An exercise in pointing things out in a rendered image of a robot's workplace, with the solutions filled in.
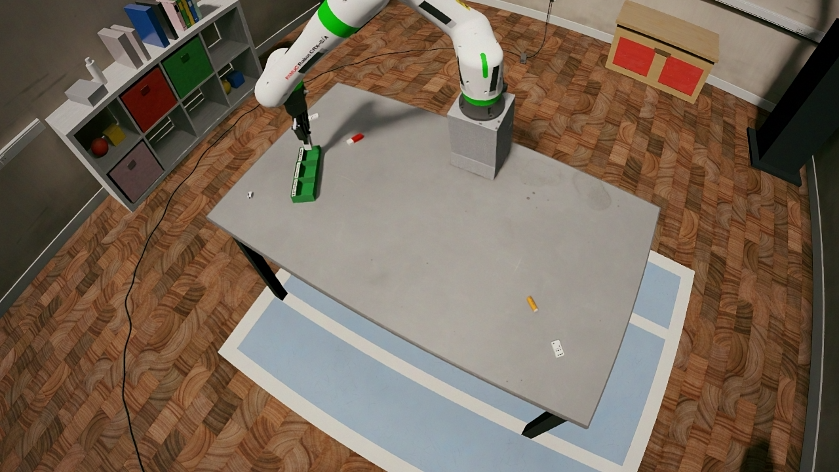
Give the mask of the green bin rack with labels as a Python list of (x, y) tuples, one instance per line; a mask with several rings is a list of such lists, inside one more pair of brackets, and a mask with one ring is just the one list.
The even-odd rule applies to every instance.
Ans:
[(317, 182), (322, 150), (320, 146), (313, 146), (312, 150), (303, 151), (304, 149), (305, 147), (300, 147), (299, 149), (296, 171), (294, 171), (290, 195), (293, 203), (315, 201), (317, 197)]

